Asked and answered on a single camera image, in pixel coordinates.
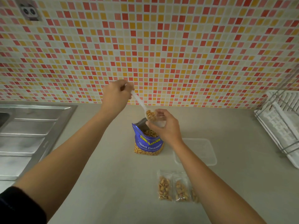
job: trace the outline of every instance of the white dish rack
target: white dish rack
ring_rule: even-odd
[[[299,169],[299,91],[268,90],[267,101],[254,114],[273,141]]]

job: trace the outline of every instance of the person's left hand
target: person's left hand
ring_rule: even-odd
[[[132,90],[134,90],[134,84],[123,79],[105,86],[101,111],[115,118],[127,105]]]

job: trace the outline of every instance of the hand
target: hand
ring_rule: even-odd
[[[101,111],[114,119],[127,105],[132,90],[134,90],[134,84],[123,79],[105,86]]]
[[[183,139],[181,136],[180,125],[178,124],[178,120],[166,109],[156,109],[156,112],[158,117],[166,118],[165,126],[158,127],[151,121],[146,122],[147,126],[151,130],[155,131],[163,141],[170,144],[170,146],[172,147],[177,143],[182,143]]]

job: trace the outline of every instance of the countertop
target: countertop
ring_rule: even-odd
[[[218,162],[210,168],[266,222],[298,222],[299,170],[280,156],[253,110],[164,108],[179,120],[183,137],[211,141]],[[99,109],[99,104],[78,104],[55,148]],[[157,171],[183,168],[174,162],[169,146],[158,156],[134,153],[132,123],[143,117],[141,106],[127,105],[110,124],[49,224],[210,223],[200,204],[158,200]]]

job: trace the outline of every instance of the stainless steel sink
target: stainless steel sink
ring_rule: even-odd
[[[76,107],[0,103],[0,180],[16,180],[49,154]]]

